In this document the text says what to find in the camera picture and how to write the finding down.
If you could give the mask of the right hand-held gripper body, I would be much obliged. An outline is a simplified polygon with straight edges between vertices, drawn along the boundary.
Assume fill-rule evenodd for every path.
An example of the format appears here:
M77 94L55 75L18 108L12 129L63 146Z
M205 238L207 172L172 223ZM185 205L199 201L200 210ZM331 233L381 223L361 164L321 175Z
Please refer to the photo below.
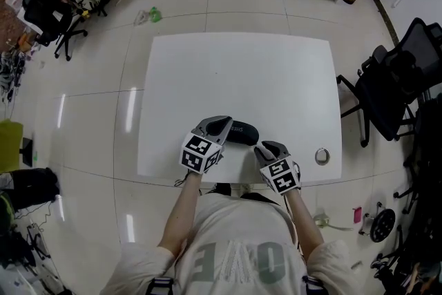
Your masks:
M268 187L279 195L301 189L300 167L290 153L286 158L276 158L276 162L269 166L260 166L260 175Z

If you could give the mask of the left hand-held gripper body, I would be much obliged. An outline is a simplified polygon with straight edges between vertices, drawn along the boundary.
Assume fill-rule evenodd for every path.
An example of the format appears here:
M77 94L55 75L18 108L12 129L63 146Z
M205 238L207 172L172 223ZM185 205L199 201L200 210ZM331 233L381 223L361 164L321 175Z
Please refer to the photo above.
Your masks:
M184 139L179 163L189 171L203 175L221 158L224 145L215 143L223 128L209 128L211 117L203 119Z

